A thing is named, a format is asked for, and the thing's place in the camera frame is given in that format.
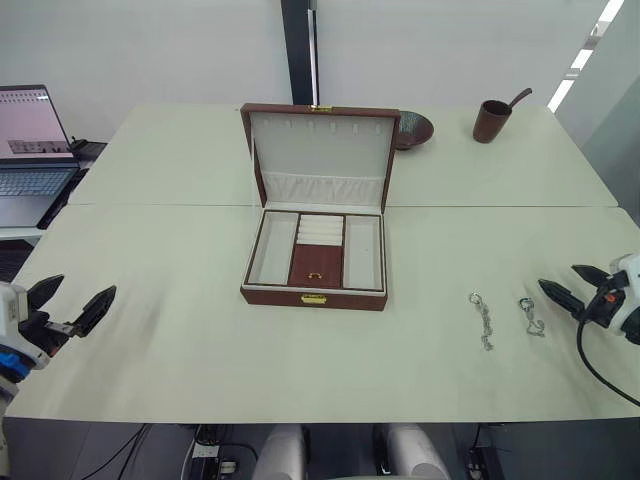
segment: spoon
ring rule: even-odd
[[[518,95],[516,95],[516,98],[511,100],[511,103],[509,104],[509,108],[513,108],[516,103],[518,103],[520,100],[522,100],[527,95],[531,95],[532,93],[533,93],[533,90],[531,90],[530,88],[525,88]]]

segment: gold latch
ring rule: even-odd
[[[327,303],[327,296],[306,294],[306,295],[302,295],[300,297],[300,300],[302,300],[302,303],[313,303],[315,305],[324,305],[325,303]]]
[[[314,112],[330,112],[333,107],[329,105],[309,105]]]

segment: brown cup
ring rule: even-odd
[[[480,143],[489,143],[500,133],[511,115],[511,107],[500,100],[487,100],[480,106],[473,138]]]

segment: laptop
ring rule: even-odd
[[[44,85],[0,86],[0,227],[34,227],[78,171]]]

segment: floor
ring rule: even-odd
[[[108,459],[140,427],[136,424],[6,419],[15,480],[80,480]],[[311,435],[309,480],[375,475],[371,425],[308,425]],[[452,480],[466,480],[463,456],[473,442],[475,424],[423,424]],[[236,425],[230,440],[253,445],[258,453],[271,425]],[[176,480],[193,426],[154,425],[124,479]],[[485,426],[479,445],[493,444],[506,479],[640,478],[640,420],[526,423]],[[115,479],[126,451],[92,479]],[[234,480],[249,480],[253,459],[241,448],[223,456],[238,462]]]

